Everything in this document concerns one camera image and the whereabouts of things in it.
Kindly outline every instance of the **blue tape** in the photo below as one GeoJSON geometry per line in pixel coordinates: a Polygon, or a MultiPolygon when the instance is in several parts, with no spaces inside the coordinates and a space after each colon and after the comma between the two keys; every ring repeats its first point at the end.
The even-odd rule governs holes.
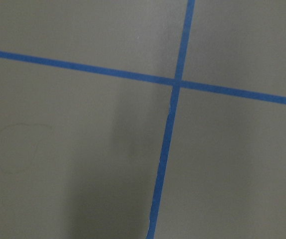
{"type": "Polygon", "coordinates": [[[168,113],[168,117],[166,120],[161,155],[159,158],[159,164],[158,164],[158,169],[157,169],[157,177],[156,177],[156,182],[155,182],[155,187],[154,187],[151,212],[149,215],[149,228],[148,228],[146,239],[153,239],[154,234],[155,234],[157,216],[158,216],[159,205],[160,205],[161,196],[162,196],[166,165],[167,165],[167,160],[168,160],[168,153],[169,153],[170,143],[172,139],[175,114],[176,114],[176,108],[177,108],[178,97],[179,97],[180,82],[183,76],[187,45],[188,45],[188,40],[189,40],[189,33],[191,29],[191,24],[192,24],[194,5],[195,5],[195,0],[188,0],[187,7],[186,7],[186,13],[185,13],[184,27],[183,27],[181,43],[179,47],[179,53],[178,53],[177,64],[176,64],[176,70],[175,70],[174,85],[173,85],[172,93],[171,93],[169,113],[168,113]]]}
{"type": "Polygon", "coordinates": [[[46,65],[46,66],[54,66],[54,67],[65,68],[65,69],[70,69],[70,70],[91,72],[91,73],[102,74],[102,75],[107,75],[107,76],[121,77],[121,78],[126,78],[126,79],[131,79],[131,80],[152,82],[152,83],[157,83],[157,84],[162,84],[162,85],[169,85],[169,86],[173,85],[173,79],[166,78],[166,77],[151,76],[151,75],[146,75],[146,74],[121,71],[121,70],[115,70],[115,69],[98,67],[98,66],[84,65],[84,64],[78,64],[78,63],[67,62],[67,61],[52,60],[52,59],[47,59],[47,58],[42,58],[42,57],[21,55],[21,54],[15,54],[15,53],[4,52],[4,51],[0,51],[0,58],[35,63],[35,64],[46,65]]]}
{"type": "Polygon", "coordinates": [[[218,93],[218,94],[223,94],[223,95],[236,96],[236,97],[242,97],[242,98],[247,98],[247,99],[254,99],[254,100],[273,102],[273,103],[286,105],[286,97],[283,97],[283,96],[275,96],[275,95],[270,95],[270,94],[264,94],[264,93],[253,92],[253,91],[245,91],[245,90],[239,90],[239,89],[222,87],[222,86],[213,86],[213,85],[196,83],[196,82],[191,82],[191,81],[181,81],[181,87],[192,89],[192,90],[206,91],[206,92],[218,93]]]}

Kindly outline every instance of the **horizontal blue line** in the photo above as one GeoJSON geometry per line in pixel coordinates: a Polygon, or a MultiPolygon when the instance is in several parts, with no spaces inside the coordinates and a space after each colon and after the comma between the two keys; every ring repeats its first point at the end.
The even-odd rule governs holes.
{"type": "Polygon", "coordinates": [[[91,72],[91,73],[107,75],[107,76],[127,78],[131,80],[146,81],[146,82],[157,83],[157,84],[168,85],[168,86],[173,85],[173,80],[170,78],[166,78],[166,77],[151,76],[151,75],[146,75],[146,74],[121,71],[121,70],[115,70],[115,69],[98,67],[98,66],[84,65],[84,64],[78,64],[78,63],[67,62],[67,61],[52,60],[52,59],[47,59],[47,58],[42,58],[42,57],[28,56],[28,55],[22,55],[22,54],[16,54],[16,53],[4,52],[4,51],[0,51],[0,58],[29,62],[29,63],[36,63],[36,64],[46,65],[46,66],[54,66],[54,67],[65,68],[65,69],[76,70],[76,71],[91,72]]]}
{"type": "Polygon", "coordinates": [[[275,95],[264,94],[264,93],[259,93],[259,92],[245,91],[245,90],[239,90],[239,89],[222,87],[222,86],[213,86],[213,85],[196,83],[196,82],[191,82],[191,81],[181,81],[181,87],[192,89],[192,90],[206,91],[206,92],[218,93],[218,94],[223,94],[223,95],[236,96],[236,97],[242,97],[242,98],[247,98],[247,99],[254,99],[254,100],[273,102],[273,103],[286,105],[286,97],[284,96],[275,96],[275,95]]]}

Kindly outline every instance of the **gray tile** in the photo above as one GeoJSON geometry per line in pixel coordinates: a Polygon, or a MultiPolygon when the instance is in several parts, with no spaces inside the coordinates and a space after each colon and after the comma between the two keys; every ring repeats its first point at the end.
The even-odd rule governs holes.
{"type": "Polygon", "coordinates": [[[169,97],[0,59],[0,239],[145,238],[169,97]]]}
{"type": "Polygon", "coordinates": [[[174,77],[187,0],[0,0],[0,50],[174,77]]]}
{"type": "Polygon", "coordinates": [[[183,78],[286,96],[286,1],[196,1],[183,78]]]}
{"type": "Polygon", "coordinates": [[[286,238],[286,106],[182,90],[155,238],[286,238]]]}

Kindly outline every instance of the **floor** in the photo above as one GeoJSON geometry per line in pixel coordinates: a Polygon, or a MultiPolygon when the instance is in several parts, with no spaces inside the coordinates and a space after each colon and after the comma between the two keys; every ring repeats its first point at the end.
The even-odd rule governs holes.
{"type": "Polygon", "coordinates": [[[8,238],[286,238],[286,2],[0,0],[8,238]]]}

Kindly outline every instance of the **gray floor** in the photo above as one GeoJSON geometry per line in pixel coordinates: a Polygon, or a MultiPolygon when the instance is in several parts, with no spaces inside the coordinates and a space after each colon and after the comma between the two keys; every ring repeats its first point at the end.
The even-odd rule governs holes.
{"type": "MultiPolygon", "coordinates": [[[[173,78],[186,4],[0,1],[0,51],[173,78]]],[[[286,96],[286,2],[196,1],[183,80],[286,96]]],[[[0,239],[144,239],[170,94],[0,59],[0,239]]],[[[181,90],[155,238],[286,238],[286,105],[181,90]]]]}

